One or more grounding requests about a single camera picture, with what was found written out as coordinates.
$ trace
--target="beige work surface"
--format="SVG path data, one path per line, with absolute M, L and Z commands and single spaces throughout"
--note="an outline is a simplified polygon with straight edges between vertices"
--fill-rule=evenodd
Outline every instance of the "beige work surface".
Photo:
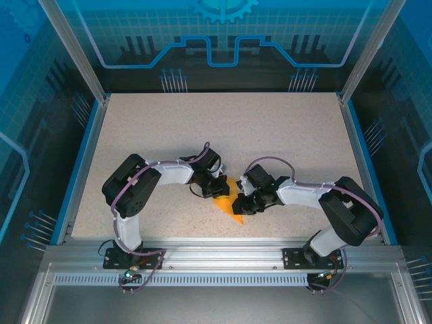
M 72 237 L 113 237 L 112 214 L 101 188 L 128 155 L 153 161 L 201 152 L 209 141 L 228 176 L 239 178 L 257 157 L 291 162 L 296 179 L 360 183 L 334 93 L 113 94 L 109 102 Z M 279 161 L 262 161 L 274 178 L 290 176 Z M 322 210 L 276 206 L 243 216 L 244 225 L 193 196 L 186 185 L 155 189 L 140 213 L 143 238 L 295 238 L 327 226 Z

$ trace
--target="gear logo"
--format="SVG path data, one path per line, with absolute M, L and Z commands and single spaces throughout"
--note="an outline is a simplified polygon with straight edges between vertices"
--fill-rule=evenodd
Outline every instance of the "gear logo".
M 243 19 L 243 14 L 252 12 L 251 7 L 257 5 L 258 0 L 191 0 L 190 4 L 202 18 L 224 24 L 227 20 Z
M 37 0 L 1 0 L 2 7 L 9 10 L 17 25 L 30 34 L 38 25 L 39 10 Z

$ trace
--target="gray floor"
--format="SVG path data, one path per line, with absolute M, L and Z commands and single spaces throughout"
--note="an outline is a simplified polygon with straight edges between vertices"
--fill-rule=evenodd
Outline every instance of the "gray floor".
M 385 277 L 347 275 L 338 288 L 313 296 L 306 288 L 147 288 L 122 296 L 116 288 L 55 288 L 45 324 L 369 324 L 401 323 Z

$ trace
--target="blue edge trim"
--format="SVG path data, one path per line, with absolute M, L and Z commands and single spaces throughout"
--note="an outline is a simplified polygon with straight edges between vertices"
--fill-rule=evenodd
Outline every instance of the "blue edge trim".
M 352 121 L 354 123 L 354 127 L 356 130 L 358 139 L 360 141 L 362 154 L 364 155 L 364 159 L 366 161 L 367 171 L 369 172 L 369 175 L 371 176 L 371 179 L 372 179 L 372 185 L 373 185 L 373 189 L 375 191 L 375 195 L 377 196 L 378 205 L 383 209 L 383 212 L 384 212 L 384 219 L 383 220 L 384 220 L 385 229 L 387 230 L 387 235 L 389 237 L 389 241 L 390 241 L 389 243 L 391 245 L 398 245 L 398 240 L 396 239 L 396 234 L 395 234 L 394 229 L 393 229 L 392 221 L 390 219 L 389 212 L 387 210 L 387 206 L 385 206 L 383 193 L 381 191 L 381 188 L 379 187 L 377 174 L 375 173 L 375 169 L 373 168 L 372 159 L 371 159 L 371 156 L 369 155 L 369 152 L 367 150 L 366 141 L 365 141 L 365 138 L 363 136 L 363 133 L 362 133 L 362 130 L 360 127 L 360 123 L 358 122 L 357 114 L 354 110 L 354 105 L 352 104 L 351 99 L 348 101 L 348 108 L 350 110 L 350 114 L 352 116 Z
M 88 119 L 87 128 L 84 132 L 84 136 L 82 137 L 82 142 L 80 146 L 80 150 L 78 151 L 78 155 L 75 160 L 74 169 L 72 170 L 72 175 L 70 176 L 69 184 L 67 185 L 65 198 L 63 199 L 63 203 L 61 204 L 59 218 L 57 219 L 57 223 L 55 224 L 53 235 L 51 236 L 50 245 L 57 245 L 57 241 L 60 237 L 61 227 L 63 222 L 65 221 L 66 211 L 68 209 L 68 205 L 72 196 L 72 191 L 75 186 L 76 177 L 78 176 L 78 171 L 80 170 L 82 159 L 84 157 L 84 152 L 87 147 L 88 137 L 90 136 L 90 131 L 92 130 L 93 123 L 95 122 L 96 112 L 99 109 L 99 102 L 97 100 L 94 101 L 92 112 L 90 114 L 90 118 Z
M 92 128 L 93 123 L 95 121 L 95 115 L 96 115 L 98 108 L 99 108 L 99 103 L 97 101 L 95 101 L 94 105 L 93 105 L 92 113 L 90 115 L 90 119 L 88 121 L 87 129 L 84 133 L 84 137 L 82 138 L 81 147 L 80 147 L 80 150 L 78 152 L 78 156 L 76 157 L 74 170 L 72 171 L 72 175 L 71 175 L 69 184 L 67 185 L 65 198 L 63 200 L 63 204 L 61 205 L 61 209 L 60 209 L 60 213 L 59 213 L 59 218 L 57 220 L 57 224 L 55 226 L 54 233 L 53 233 L 53 236 L 51 238 L 51 245 L 56 245 L 56 242 L 59 239 L 61 227 L 63 225 L 63 222 L 65 221 L 66 210 L 68 209 L 69 201 L 70 201 L 71 195 L 72 195 L 72 190 L 73 190 L 74 185 L 75 185 L 76 177 L 78 175 L 78 170 L 80 169 L 80 166 L 82 163 L 84 151 L 87 147 L 88 137 L 90 136 L 90 131 L 91 131 L 91 128 Z M 381 189 L 379 187 L 377 174 L 375 173 L 375 170 L 373 168 L 371 156 L 369 155 L 369 152 L 367 150 L 365 138 L 363 137 L 363 133 L 362 133 L 361 128 L 360 128 L 360 123 L 358 122 L 357 114 L 354 110 L 354 106 L 353 106 L 351 100 L 348 101 L 348 108 L 350 110 L 350 114 L 352 116 L 352 121 L 354 122 L 354 127 L 356 130 L 358 139 L 360 141 L 360 146 L 362 149 L 362 153 L 364 155 L 364 159 L 366 161 L 367 170 L 368 170 L 368 172 L 371 176 L 371 179 L 372 179 L 372 185 L 373 185 L 373 188 L 375 190 L 375 194 L 377 196 L 378 205 L 383 209 L 383 212 L 384 212 L 384 224 L 385 224 L 385 229 L 387 230 L 387 234 L 389 237 L 389 241 L 390 241 L 389 243 L 391 245 L 397 245 L 398 240 L 396 239 L 396 235 L 395 235 L 395 232 L 393 229 L 392 221 L 390 220 L 387 207 L 385 206 L 384 197 L 383 197 L 383 193 L 381 192 Z

